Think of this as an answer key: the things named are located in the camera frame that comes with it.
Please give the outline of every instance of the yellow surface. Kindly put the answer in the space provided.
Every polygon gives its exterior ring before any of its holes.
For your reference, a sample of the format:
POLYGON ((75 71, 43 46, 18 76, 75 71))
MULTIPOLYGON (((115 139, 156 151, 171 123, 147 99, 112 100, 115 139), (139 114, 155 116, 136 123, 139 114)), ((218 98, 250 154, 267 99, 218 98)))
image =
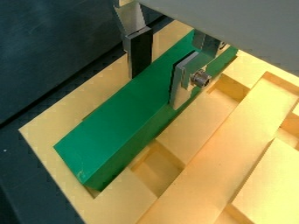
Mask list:
MULTIPOLYGON (((154 35, 155 59, 190 30, 172 22, 154 35)), ((127 84, 127 76, 123 57, 20 129, 83 220, 122 224, 250 223, 249 214, 231 209, 230 202, 255 173, 273 139, 279 138, 277 142, 285 141, 299 150, 299 79, 239 52, 221 78, 108 188, 92 192, 80 185, 52 146, 127 84)), ((279 170, 275 175, 286 173, 279 170)), ((263 208, 271 209, 273 202, 263 203, 263 208)))
POLYGON ((275 139, 233 206, 254 223, 299 223, 299 151, 275 139))
MULTIPOLYGON (((140 223, 214 223, 297 99, 269 80, 258 82, 140 223)), ((199 137, 192 126, 188 133, 199 137)))
MULTIPOLYGON (((154 59, 191 29, 172 22, 154 35, 154 59)), ((20 128, 46 169, 87 223, 136 223, 155 201, 155 194, 142 180, 131 175, 131 171, 120 174, 122 181, 115 180, 103 193, 92 193, 98 195, 94 199, 52 148, 128 81, 124 56, 20 128)))

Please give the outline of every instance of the yellow wooden block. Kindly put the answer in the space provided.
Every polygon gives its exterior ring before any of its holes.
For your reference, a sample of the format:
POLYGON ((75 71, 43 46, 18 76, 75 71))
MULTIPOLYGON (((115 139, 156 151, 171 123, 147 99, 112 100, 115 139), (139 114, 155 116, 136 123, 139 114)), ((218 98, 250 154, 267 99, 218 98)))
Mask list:
POLYGON ((184 165, 191 162, 237 106, 227 103, 221 94, 202 93, 156 138, 184 165))
POLYGON ((269 80, 258 82, 139 223, 214 223, 297 99, 269 80))
POLYGON ((234 63, 223 73, 242 86, 251 89, 267 71, 266 62, 249 54, 239 52, 234 63))
POLYGON ((253 223, 299 223, 299 152, 275 139, 233 206, 253 223))
POLYGON ((289 116, 286 117, 285 122, 282 123, 282 129, 285 129, 290 133, 290 135, 293 135, 294 138, 297 138, 297 140, 299 140, 299 113, 298 113, 299 109, 298 108, 299 106, 297 105, 297 107, 294 108, 289 116))
POLYGON ((154 194, 160 197, 183 171, 183 164, 156 141, 148 147, 143 162, 132 165, 131 169, 154 194))
POLYGON ((278 129, 275 133, 275 137, 279 138, 285 143, 287 143, 291 147, 297 147, 299 139, 297 136, 290 134, 285 129, 278 129))
POLYGON ((231 216, 231 214, 229 213, 227 209, 225 209, 214 224, 239 224, 239 223, 245 224, 245 222, 237 220, 234 216, 231 216))

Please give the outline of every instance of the green rectangular bar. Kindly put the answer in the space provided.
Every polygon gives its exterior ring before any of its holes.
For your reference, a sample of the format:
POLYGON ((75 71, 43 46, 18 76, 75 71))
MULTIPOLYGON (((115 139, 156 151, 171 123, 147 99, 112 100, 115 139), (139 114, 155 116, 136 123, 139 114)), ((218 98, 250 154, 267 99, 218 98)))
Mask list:
MULTIPOLYGON (((127 83, 54 146, 79 182, 103 190, 140 150, 192 101, 179 110, 168 105, 174 63, 192 50, 192 32, 127 83)), ((211 76, 237 56, 231 47, 210 64, 211 76)))

